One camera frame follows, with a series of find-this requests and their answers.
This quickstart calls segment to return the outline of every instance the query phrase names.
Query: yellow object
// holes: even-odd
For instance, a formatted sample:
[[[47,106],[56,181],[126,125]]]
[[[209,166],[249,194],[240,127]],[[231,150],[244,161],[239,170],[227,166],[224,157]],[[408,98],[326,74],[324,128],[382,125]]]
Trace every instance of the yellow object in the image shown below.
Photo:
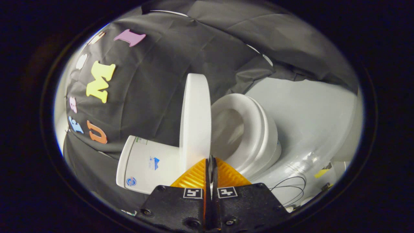
[[[225,163],[223,160],[216,158],[216,162],[218,171],[218,188],[252,184],[250,183],[250,181],[244,178],[244,176],[242,176],[238,171],[232,168],[229,164]]]
[[[110,81],[112,79],[114,70],[115,64],[111,64],[108,66],[100,64],[98,61],[95,61],[91,69],[91,73],[92,76],[95,78],[95,81],[92,81],[86,85],[86,96],[93,95],[96,98],[101,99],[102,103],[106,103],[106,100],[108,98],[108,92],[105,90],[100,90],[109,87],[108,83],[105,82],[103,78],[105,78],[106,81]]]
[[[202,159],[183,173],[171,187],[202,188],[206,190],[206,159]]]
[[[319,178],[319,177],[323,176],[323,174],[325,174],[327,171],[329,171],[329,169],[322,169],[322,170],[320,170],[318,173],[316,173],[316,174],[314,175],[314,177],[317,179],[317,178]]]

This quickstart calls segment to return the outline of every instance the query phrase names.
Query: wire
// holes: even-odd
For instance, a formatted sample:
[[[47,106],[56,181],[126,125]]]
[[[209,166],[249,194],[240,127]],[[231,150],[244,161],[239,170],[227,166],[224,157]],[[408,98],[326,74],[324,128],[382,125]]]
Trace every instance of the wire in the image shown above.
[[[301,178],[303,180],[303,189],[305,189],[305,187],[306,187],[306,180],[305,180],[305,178],[300,177],[300,176],[294,176],[294,177],[289,177],[287,179],[282,180],[277,185],[275,185],[273,188],[271,188],[270,191],[272,191],[274,188],[276,188],[279,184],[281,184],[281,183],[283,183],[283,182],[285,182],[285,181],[287,181],[289,179],[293,179],[293,178]]]
[[[281,183],[285,182],[286,180],[293,179],[293,178],[301,178],[301,179],[303,180],[303,189],[302,189],[302,188],[299,188],[299,187],[296,187],[296,186],[293,186],[293,185],[278,186],[279,184],[281,184]],[[301,196],[299,199],[297,199],[296,201],[294,201],[294,202],[292,202],[292,203],[290,203],[290,204],[289,204],[289,205],[291,205],[291,204],[293,204],[293,203],[295,203],[295,202],[299,201],[299,200],[300,200],[300,199],[301,199],[301,198],[305,195],[304,189],[305,189],[305,187],[306,187],[306,180],[305,180],[305,178],[300,177],[300,176],[289,177],[289,178],[284,179],[284,180],[282,180],[281,182],[279,182],[277,185],[275,185],[273,188],[271,188],[271,189],[270,189],[270,191],[272,191],[272,190],[273,190],[273,189],[275,189],[275,188],[283,188],[283,187],[294,187],[294,188],[297,188],[297,189],[300,189],[300,190],[301,190],[301,192],[300,192],[298,195],[296,195],[296,197],[294,197],[292,200],[290,200],[290,201],[286,202],[285,204],[283,204],[283,206],[285,206],[287,203],[289,203],[289,202],[293,201],[293,200],[294,200],[294,199],[296,199],[299,195],[301,195],[301,194],[302,194],[302,196]]]
[[[293,204],[293,203],[295,203],[295,202],[297,202],[297,201],[299,201],[304,195],[305,195],[305,192],[303,191],[303,189],[301,189],[301,188],[299,188],[299,187],[296,187],[296,186],[292,186],[292,185],[287,185],[287,186],[278,186],[278,187],[276,187],[276,188],[283,188],[283,187],[292,187],[292,188],[297,188],[297,189],[300,189],[301,190],[301,192],[298,194],[298,195],[296,195],[296,197],[294,197],[294,198],[292,198],[290,201],[288,201],[288,202],[286,202],[286,203],[284,203],[283,204],[283,207],[285,207],[285,205],[286,204],[288,204],[289,202],[291,202],[291,201],[293,201],[294,199],[296,199],[300,194],[302,194],[302,196],[301,197],[299,197],[299,199],[297,199],[296,201],[294,201],[294,202],[292,202],[292,203],[290,203],[290,204],[288,204],[288,205],[291,205],[291,204]]]

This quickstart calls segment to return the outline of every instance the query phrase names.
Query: logo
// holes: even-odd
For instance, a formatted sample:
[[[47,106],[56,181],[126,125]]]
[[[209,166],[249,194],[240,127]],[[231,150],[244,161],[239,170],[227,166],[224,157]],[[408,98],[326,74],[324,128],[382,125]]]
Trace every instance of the logo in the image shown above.
[[[203,189],[184,188],[184,198],[203,199]]]
[[[236,189],[234,187],[217,188],[219,198],[237,197]]]
[[[148,140],[147,140],[147,139],[143,139],[143,138],[138,138],[138,137],[137,137],[137,139],[135,140],[135,142],[138,142],[138,143],[141,143],[141,144],[146,145],[146,144],[148,143]]]
[[[131,176],[130,178],[127,179],[127,185],[128,186],[134,186],[136,184],[137,184],[137,181],[134,177]]]
[[[159,162],[159,159],[158,158],[156,158],[156,157],[154,157],[154,158],[153,157],[150,157],[149,158],[149,168],[156,170],[158,168],[158,162]]]

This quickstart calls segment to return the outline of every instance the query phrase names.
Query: yellow foam letter m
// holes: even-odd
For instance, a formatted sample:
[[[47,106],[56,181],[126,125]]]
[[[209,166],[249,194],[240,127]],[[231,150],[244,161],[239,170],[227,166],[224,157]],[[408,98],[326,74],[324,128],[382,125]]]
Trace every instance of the yellow foam letter m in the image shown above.
[[[107,91],[100,91],[102,89],[108,88],[109,85],[106,81],[111,80],[113,72],[115,70],[115,64],[110,66],[99,64],[98,61],[95,61],[92,66],[91,73],[95,78],[95,81],[92,81],[86,85],[86,96],[93,95],[102,100],[102,103],[106,103],[108,99]]]

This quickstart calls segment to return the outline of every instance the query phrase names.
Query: black fabric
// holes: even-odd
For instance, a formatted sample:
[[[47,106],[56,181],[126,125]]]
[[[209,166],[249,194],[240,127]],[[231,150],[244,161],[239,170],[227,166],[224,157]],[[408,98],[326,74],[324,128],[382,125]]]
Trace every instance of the black fabric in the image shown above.
[[[116,208],[134,213],[148,197],[116,185],[118,160],[110,158],[68,131],[63,154],[66,163],[82,185]]]
[[[177,11],[255,47],[271,60],[310,80],[358,90],[352,67],[318,30],[269,2],[243,0],[150,1],[142,12]]]
[[[130,29],[146,34],[129,47],[113,38]],[[255,80],[270,76],[274,68],[263,56],[236,37],[194,19],[164,12],[119,19],[103,31],[98,42],[86,46],[82,70],[73,67],[67,97],[75,97],[78,113],[67,104],[67,114],[85,132],[76,136],[96,150],[120,153],[129,135],[178,146],[181,107],[188,73],[207,77],[211,103],[229,93],[244,93]],[[115,64],[104,104],[86,96],[94,81],[95,61]],[[102,129],[107,144],[92,141],[87,120]]]

